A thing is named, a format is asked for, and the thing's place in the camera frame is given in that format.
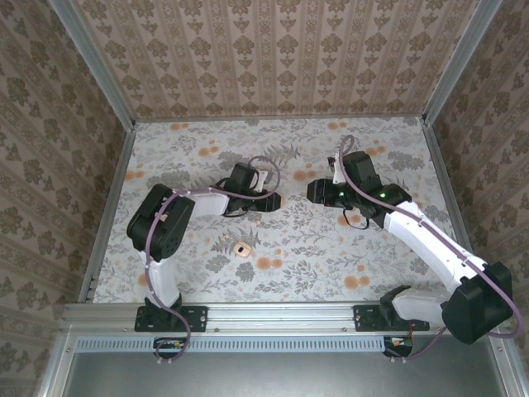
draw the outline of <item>floral patterned surface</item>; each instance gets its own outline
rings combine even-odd
[[[326,158],[352,133],[355,149],[371,154],[383,182],[403,186],[451,235],[418,118],[151,123],[137,125],[136,132],[95,302],[145,297],[143,265],[126,225],[154,184],[174,189],[209,185],[253,155],[266,155],[281,168],[281,209],[192,220],[171,257],[186,301],[377,299],[401,284],[439,287],[436,275],[396,237],[376,225],[355,230],[340,209],[305,198],[309,182],[332,177]],[[348,216],[352,224],[364,224],[357,212]],[[253,247],[249,258],[233,253],[238,241]]]

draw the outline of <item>purple cable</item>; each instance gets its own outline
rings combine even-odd
[[[158,358],[159,361],[169,361],[171,362],[172,360],[176,360],[178,358],[180,358],[183,354],[183,352],[185,352],[185,350],[188,348],[189,346],[189,342],[191,340],[191,327],[189,327],[189,323],[187,322],[187,320],[182,316],[182,314],[178,313],[176,310],[173,310],[172,308],[166,306],[161,300],[160,298],[158,297],[158,295],[156,294],[155,292],[155,289],[153,288],[153,285],[152,285],[152,280],[150,279],[150,272],[149,272],[149,268],[150,268],[150,263],[152,262],[152,258],[150,257],[150,245],[152,244],[152,237],[154,236],[155,234],[155,229],[156,229],[156,226],[158,225],[158,222],[160,221],[161,217],[164,215],[165,213],[165,210],[167,209],[167,207],[173,202],[173,200],[175,200],[177,197],[180,197],[180,196],[184,196],[186,194],[197,194],[197,193],[220,193],[220,194],[225,194],[226,196],[232,196],[232,197],[236,197],[236,198],[239,198],[239,199],[251,199],[251,200],[260,200],[260,199],[266,199],[267,197],[271,196],[272,194],[275,193],[275,191],[277,190],[277,188],[279,187],[279,183],[281,181],[281,171],[279,169],[279,167],[269,158],[267,157],[264,157],[262,155],[257,155],[255,157],[252,157],[250,159],[250,161],[248,162],[248,165],[251,165],[251,163],[254,161],[254,160],[264,160],[264,161],[267,161],[269,162],[274,168],[275,168],[275,171],[277,173],[277,182],[274,186],[274,188],[272,190],[270,190],[268,193],[266,194],[263,194],[261,196],[245,196],[243,194],[236,194],[236,193],[232,193],[232,192],[227,192],[227,191],[224,191],[224,190],[221,190],[221,189],[215,189],[213,187],[210,187],[210,188],[202,188],[202,189],[195,189],[195,190],[181,190],[179,192],[174,192],[173,194],[171,194],[167,200],[165,200],[165,202],[162,204],[162,206],[160,207],[160,210],[158,211],[158,213],[155,215],[155,219],[154,221],[152,222],[152,224],[150,225],[150,229],[149,229],[149,232],[147,233],[147,238],[145,240],[145,257],[146,257],[146,263],[145,263],[145,281],[147,282],[147,286],[149,287],[149,291],[150,291],[150,294],[152,295],[152,297],[154,298],[155,302],[164,310],[166,310],[167,312],[173,314],[174,316],[176,316],[182,323],[183,325],[185,326],[185,330],[186,330],[186,338],[185,338],[185,343],[183,344],[182,346],[182,349],[180,350],[180,352],[178,352],[175,356],[173,356],[172,358],[170,359],[164,359],[160,356],[160,346],[162,344],[164,344],[165,342],[169,342],[171,341],[172,339],[163,339],[161,340],[158,345],[156,346],[156,351],[155,351],[155,354],[156,354],[156,358]]]
[[[222,190],[222,189],[218,189],[218,188],[212,188],[213,189],[212,191],[215,191],[215,193],[225,194],[226,196],[236,197],[238,199],[245,199],[245,200],[261,200],[261,199],[266,199],[267,197],[270,197],[272,194],[275,193],[275,191],[279,187],[279,184],[281,183],[281,170],[279,169],[277,164],[275,164],[268,157],[264,157],[263,155],[256,155],[255,157],[252,157],[250,159],[250,161],[248,161],[248,165],[251,165],[251,163],[253,163],[254,160],[266,161],[267,163],[270,163],[275,168],[275,172],[276,172],[276,174],[278,176],[278,180],[276,181],[274,188],[272,190],[270,190],[267,194],[263,194],[262,196],[254,197],[254,196],[245,196],[244,194],[237,194],[237,193],[227,192],[226,190]]]
[[[409,211],[406,211],[405,209],[395,207],[394,205],[385,203],[384,201],[378,200],[375,197],[370,196],[366,192],[363,192],[356,184],[349,178],[349,175],[346,172],[346,168],[344,166],[344,147],[346,146],[347,141],[350,140],[351,143],[349,144],[348,150],[353,146],[353,143],[355,142],[355,137],[352,135],[348,135],[344,138],[344,140],[340,144],[340,150],[338,152],[338,163],[340,164],[340,170],[344,177],[346,178],[347,184],[353,190],[358,193],[360,196],[362,196],[365,199],[368,199],[372,203],[381,205],[382,207],[385,207],[387,209],[391,209],[392,211],[397,211],[399,213],[402,213],[403,215],[406,215],[407,217],[413,219],[416,222],[421,222],[422,219],[418,217],[417,215],[410,213]],[[516,319],[517,319],[517,329],[515,332],[511,333],[496,333],[496,332],[489,332],[488,335],[490,337],[500,337],[500,338],[517,338],[520,337],[524,333],[524,322],[523,322],[523,316],[522,313],[520,313],[520,310],[517,308],[517,306],[514,304],[511,298],[508,297],[505,292],[501,288],[499,288],[478,266],[476,266],[472,261],[465,255],[463,255],[461,252],[459,252],[449,241],[447,241],[436,229],[431,227],[428,223],[422,223],[422,226],[427,229],[431,234],[433,234],[440,242],[443,243],[450,251],[454,253],[455,256],[457,256],[458,259],[461,260],[461,262],[465,265],[467,265],[470,269],[475,271],[504,301],[505,303],[511,308],[512,312],[514,313]]]

